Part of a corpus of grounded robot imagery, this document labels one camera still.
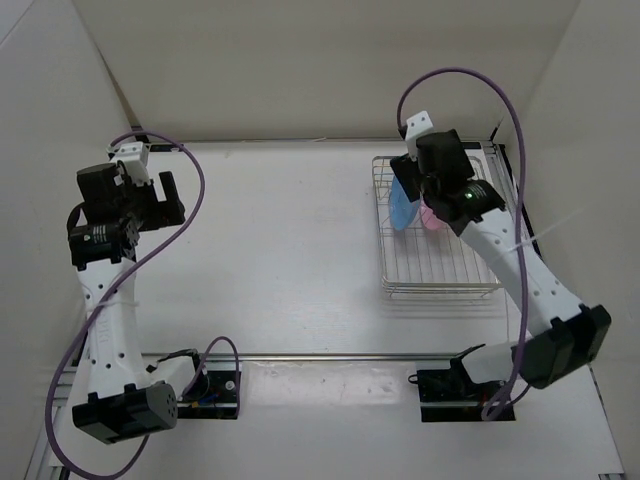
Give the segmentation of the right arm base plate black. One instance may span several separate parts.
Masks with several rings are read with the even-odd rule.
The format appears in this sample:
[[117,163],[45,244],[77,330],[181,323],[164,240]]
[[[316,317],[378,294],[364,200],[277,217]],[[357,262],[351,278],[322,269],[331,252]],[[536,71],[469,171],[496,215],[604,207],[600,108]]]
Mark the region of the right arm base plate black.
[[501,382],[455,384],[451,369],[417,370],[407,377],[417,387],[422,423],[482,422],[482,411]]

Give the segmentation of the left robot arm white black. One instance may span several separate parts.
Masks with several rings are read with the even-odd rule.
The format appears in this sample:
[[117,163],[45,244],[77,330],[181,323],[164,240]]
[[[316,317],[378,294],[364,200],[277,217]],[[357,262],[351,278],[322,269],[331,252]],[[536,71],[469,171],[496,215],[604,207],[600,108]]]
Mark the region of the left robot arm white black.
[[147,368],[139,347],[135,278],[120,277],[136,264],[142,232],[181,225],[184,207],[173,176],[160,175],[159,200],[143,160],[112,159],[77,173],[83,225],[71,219],[68,242],[88,314],[90,361],[87,400],[72,409],[76,428],[115,444],[174,428],[178,400],[206,395],[210,377],[183,351]]

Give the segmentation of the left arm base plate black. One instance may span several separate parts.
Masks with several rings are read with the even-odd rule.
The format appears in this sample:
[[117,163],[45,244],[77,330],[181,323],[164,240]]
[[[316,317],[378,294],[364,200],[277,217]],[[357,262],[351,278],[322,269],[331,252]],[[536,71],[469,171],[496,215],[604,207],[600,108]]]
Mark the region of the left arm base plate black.
[[199,380],[178,404],[180,420],[237,420],[242,379],[241,364],[207,363]]

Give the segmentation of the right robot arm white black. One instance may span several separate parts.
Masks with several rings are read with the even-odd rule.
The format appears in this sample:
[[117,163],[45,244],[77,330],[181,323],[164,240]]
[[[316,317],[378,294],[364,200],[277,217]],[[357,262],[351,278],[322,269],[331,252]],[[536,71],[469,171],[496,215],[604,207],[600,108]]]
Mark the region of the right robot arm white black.
[[452,360],[452,393],[470,400],[486,383],[517,378],[544,389],[593,361],[610,314],[583,302],[522,243],[505,200],[476,178],[457,132],[407,131],[405,143],[407,154],[390,162],[405,194],[423,200],[482,258],[521,313],[517,341],[472,347]]

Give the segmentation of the blue plastic plate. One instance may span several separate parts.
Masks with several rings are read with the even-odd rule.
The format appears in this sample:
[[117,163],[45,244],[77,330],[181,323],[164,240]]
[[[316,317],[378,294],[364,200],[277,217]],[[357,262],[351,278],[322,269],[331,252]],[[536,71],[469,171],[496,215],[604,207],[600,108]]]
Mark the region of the blue plastic plate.
[[391,226],[396,231],[409,227],[418,211],[420,203],[410,201],[396,177],[393,178],[389,193],[389,217]]

